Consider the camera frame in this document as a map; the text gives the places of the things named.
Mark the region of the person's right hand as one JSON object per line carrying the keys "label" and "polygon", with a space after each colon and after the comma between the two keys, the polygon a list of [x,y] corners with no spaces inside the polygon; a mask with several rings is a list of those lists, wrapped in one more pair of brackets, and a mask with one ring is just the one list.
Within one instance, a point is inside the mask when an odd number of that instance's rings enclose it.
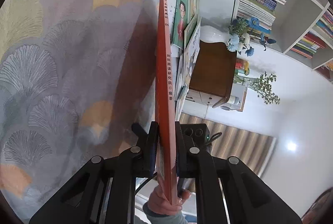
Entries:
{"label": "person's right hand", "polygon": [[176,215],[182,210],[183,203],[191,197],[191,192],[184,190],[180,198],[177,198],[176,204],[171,205],[165,197],[162,187],[157,185],[150,194],[147,206],[149,210],[161,215]]}

